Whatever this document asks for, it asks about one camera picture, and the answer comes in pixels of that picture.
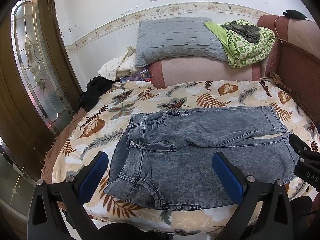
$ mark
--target brown ruffled fabric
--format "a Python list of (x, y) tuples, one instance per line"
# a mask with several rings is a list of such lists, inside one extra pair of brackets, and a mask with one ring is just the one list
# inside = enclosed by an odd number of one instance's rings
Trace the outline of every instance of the brown ruffled fabric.
[(52, 171), (53, 166), (57, 160), (57, 157), (65, 144), (65, 142), (70, 137), (73, 130), (76, 128), (78, 123), (85, 117), (86, 112), (81, 108), (78, 113), (72, 118), (71, 123), (57, 136), (56, 141), (52, 144), (51, 149), (46, 153), (44, 160), (44, 167), (41, 170), (41, 178), (47, 183), (52, 183)]
[(278, 88), (282, 89), (284, 92), (288, 93), (293, 101), (306, 113), (306, 115), (311, 119), (316, 127), (320, 126), (320, 120), (312, 113), (312, 110), (301, 101), (300, 96), (297, 92), (292, 91), (286, 85), (281, 82), (281, 78), (274, 72), (270, 72), (270, 77), (273, 79)]

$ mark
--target bed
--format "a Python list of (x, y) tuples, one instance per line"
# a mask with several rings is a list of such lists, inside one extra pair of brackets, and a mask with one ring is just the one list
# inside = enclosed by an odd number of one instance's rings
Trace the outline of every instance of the bed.
[[(276, 71), (282, 69), (280, 60), (284, 59), (278, 57)], [(275, 70), (274, 62), (272, 64), (270, 71)], [(114, 83), (91, 111), (86, 114), (80, 110), (60, 134), (46, 155), (42, 178), (47, 183), (61, 182), (66, 176), (76, 174), (83, 165), (89, 164), (99, 151), (106, 152), (111, 161), (131, 113), (198, 107), (272, 106), (289, 132), (297, 134), (313, 150), (317, 150), (320, 140), (315, 108), (312, 104), (311, 107), (305, 104), (304, 98), (290, 90), (286, 82), (282, 83), (273, 72), (271, 78), (259, 81), (198, 80), (172, 84), (166, 88), (164, 83), (157, 87), (147, 82)], [(313, 92), (309, 93), (307, 101), (309, 97), (316, 97), (312, 95)], [(103, 223), (126, 222), (143, 230), (176, 235), (214, 235), (225, 226), (236, 209), (236, 205), (186, 212), (142, 208), (104, 194), (107, 182), (108, 170), (91, 201), (84, 205), (92, 219)], [(308, 195), (312, 191), (299, 178), (285, 183), (290, 199)], [(260, 208), (261, 205), (257, 205), (251, 222), (257, 219)]]

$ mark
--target stained glass panel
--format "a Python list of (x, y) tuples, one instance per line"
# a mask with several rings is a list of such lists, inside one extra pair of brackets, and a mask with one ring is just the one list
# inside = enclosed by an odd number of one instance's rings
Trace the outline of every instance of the stained glass panel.
[(56, 135), (70, 122), (73, 109), (65, 97), (48, 58), (38, 0), (21, 0), (12, 9), (12, 46), (22, 83), (39, 115)]

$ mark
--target door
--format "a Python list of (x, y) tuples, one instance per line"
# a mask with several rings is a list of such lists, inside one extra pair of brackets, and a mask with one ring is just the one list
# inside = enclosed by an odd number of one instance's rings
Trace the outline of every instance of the door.
[(20, 0), (0, 27), (0, 137), (38, 177), (80, 95), (53, 3)]

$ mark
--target green patterned quilt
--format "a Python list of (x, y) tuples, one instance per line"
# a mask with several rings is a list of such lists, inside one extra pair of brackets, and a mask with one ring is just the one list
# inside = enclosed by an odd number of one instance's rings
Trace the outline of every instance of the green patterned quilt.
[[(246, 20), (236, 20), (236, 22), (240, 25), (252, 25), (252, 23)], [(233, 68), (241, 68), (262, 61), (269, 55), (276, 41), (274, 32), (263, 27), (259, 27), (260, 41), (251, 43), (246, 41), (238, 33), (227, 30), (213, 22), (205, 22), (204, 25), (221, 41), (229, 64)]]

